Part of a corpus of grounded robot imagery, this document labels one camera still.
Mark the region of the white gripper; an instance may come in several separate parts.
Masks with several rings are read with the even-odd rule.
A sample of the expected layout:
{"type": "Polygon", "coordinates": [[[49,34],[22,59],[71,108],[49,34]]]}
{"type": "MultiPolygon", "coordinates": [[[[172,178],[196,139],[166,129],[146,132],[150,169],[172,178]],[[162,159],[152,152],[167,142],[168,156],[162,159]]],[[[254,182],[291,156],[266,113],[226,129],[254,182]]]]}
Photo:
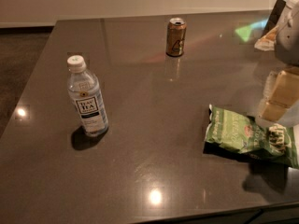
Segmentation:
{"type": "Polygon", "coordinates": [[[293,127],[299,123],[298,66],[287,66],[279,72],[270,72],[255,121],[262,127],[274,123],[293,127]]]}

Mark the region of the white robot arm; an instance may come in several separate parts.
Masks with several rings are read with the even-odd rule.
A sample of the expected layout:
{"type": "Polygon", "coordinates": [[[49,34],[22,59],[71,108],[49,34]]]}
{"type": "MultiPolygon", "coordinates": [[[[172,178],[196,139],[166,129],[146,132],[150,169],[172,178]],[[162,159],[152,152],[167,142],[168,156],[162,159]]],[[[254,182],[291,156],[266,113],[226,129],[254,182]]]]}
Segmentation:
{"type": "Polygon", "coordinates": [[[292,127],[299,124],[299,0],[277,0],[271,15],[270,30],[254,48],[273,50],[285,67],[269,73],[255,120],[262,127],[292,127]]]}

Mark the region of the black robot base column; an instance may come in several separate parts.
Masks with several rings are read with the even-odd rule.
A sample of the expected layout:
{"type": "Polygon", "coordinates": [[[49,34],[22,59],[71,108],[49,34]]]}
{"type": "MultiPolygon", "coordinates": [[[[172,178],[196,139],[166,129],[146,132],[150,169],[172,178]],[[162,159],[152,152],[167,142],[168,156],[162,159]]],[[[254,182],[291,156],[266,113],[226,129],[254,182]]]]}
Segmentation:
{"type": "Polygon", "coordinates": [[[267,23],[263,29],[263,35],[266,35],[268,32],[270,32],[277,24],[278,20],[281,16],[281,13],[286,5],[286,0],[277,0],[274,4],[270,16],[267,20],[267,23]]]}

